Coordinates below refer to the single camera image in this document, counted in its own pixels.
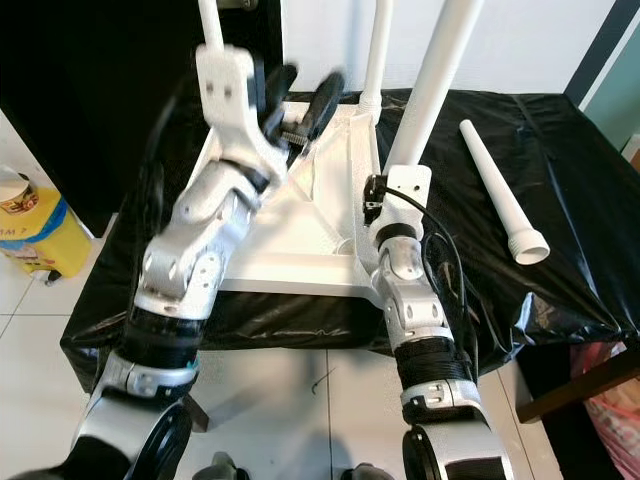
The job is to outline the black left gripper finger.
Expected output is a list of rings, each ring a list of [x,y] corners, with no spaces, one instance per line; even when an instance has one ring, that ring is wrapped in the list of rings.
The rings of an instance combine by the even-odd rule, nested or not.
[[[328,127],[340,102],[340,96],[346,90],[346,74],[342,70],[333,70],[320,86],[308,104],[301,119],[294,124],[294,155],[306,154],[311,143],[319,140]]]
[[[294,63],[284,63],[270,70],[264,83],[264,104],[260,108],[262,133],[275,133],[283,123],[285,109],[283,102],[297,77]]]

